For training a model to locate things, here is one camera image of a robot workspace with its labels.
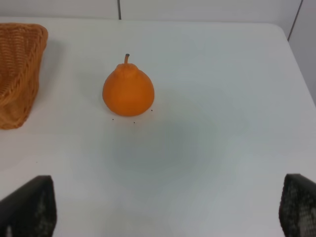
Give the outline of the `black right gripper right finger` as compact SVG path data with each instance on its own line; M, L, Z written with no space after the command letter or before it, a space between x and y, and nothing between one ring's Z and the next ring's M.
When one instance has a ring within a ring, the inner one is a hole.
M278 216L286 237L315 237L315 182L301 174L287 174L284 179Z

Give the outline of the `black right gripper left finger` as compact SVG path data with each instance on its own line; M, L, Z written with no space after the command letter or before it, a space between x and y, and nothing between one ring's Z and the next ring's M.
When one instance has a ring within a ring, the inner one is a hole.
M54 184L40 175L0 201L2 237L51 237L57 223Z

